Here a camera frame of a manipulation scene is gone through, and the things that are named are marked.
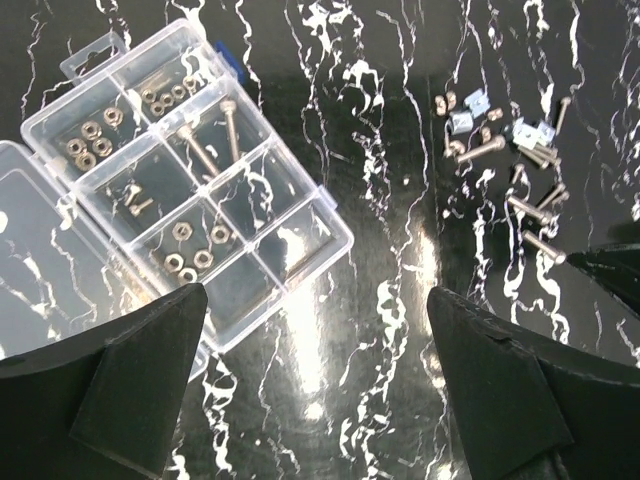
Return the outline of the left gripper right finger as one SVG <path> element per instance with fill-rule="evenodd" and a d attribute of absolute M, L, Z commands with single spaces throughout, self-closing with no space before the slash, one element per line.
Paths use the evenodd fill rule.
<path fill-rule="evenodd" d="M 428 316 L 475 479 L 636 479 L 639 370 L 435 287 Z"/>

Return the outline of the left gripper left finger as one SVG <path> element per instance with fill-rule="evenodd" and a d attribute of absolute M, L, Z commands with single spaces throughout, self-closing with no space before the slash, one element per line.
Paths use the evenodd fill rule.
<path fill-rule="evenodd" d="M 187 284 L 2 360 L 2 478 L 161 478 L 207 302 Z"/>

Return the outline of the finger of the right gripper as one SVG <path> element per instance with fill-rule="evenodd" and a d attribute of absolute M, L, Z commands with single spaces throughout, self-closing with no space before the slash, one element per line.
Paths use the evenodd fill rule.
<path fill-rule="evenodd" d="M 638 243 L 613 244 L 574 252 L 567 256 L 567 261 L 639 317 Z"/>

